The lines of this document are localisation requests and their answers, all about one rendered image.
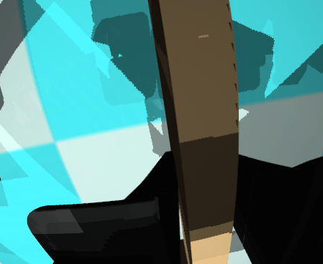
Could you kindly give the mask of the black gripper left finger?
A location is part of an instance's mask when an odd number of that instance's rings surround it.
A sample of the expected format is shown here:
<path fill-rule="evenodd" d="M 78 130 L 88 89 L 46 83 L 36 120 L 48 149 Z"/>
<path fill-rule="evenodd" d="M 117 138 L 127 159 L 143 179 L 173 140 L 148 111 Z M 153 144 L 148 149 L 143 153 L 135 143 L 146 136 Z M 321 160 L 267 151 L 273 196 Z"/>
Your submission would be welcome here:
<path fill-rule="evenodd" d="M 172 150 L 126 199 L 45 205 L 27 226 L 50 258 L 147 254 L 154 264 L 181 264 L 179 192 Z"/>

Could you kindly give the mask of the long brown wooden rail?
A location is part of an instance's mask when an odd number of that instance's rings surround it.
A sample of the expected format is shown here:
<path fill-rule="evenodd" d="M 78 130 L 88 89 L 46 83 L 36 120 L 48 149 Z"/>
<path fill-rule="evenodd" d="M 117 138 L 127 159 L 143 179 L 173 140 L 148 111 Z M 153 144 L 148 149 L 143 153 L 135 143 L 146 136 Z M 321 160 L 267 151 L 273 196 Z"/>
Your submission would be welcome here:
<path fill-rule="evenodd" d="M 188 264 L 228 264 L 240 111 L 229 0 L 147 0 Z"/>

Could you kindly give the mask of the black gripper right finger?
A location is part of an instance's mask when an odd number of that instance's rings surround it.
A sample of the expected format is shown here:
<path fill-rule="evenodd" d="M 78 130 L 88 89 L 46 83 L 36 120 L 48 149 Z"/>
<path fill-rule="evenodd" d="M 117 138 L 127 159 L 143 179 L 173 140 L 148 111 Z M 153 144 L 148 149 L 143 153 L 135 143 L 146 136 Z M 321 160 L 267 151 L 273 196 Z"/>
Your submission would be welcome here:
<path fill-rule="evenodd" d="M 287 264 L 323 191 L 323 156 L 294 167 L 238 155 L 234 226 L 252 264 Z"/>

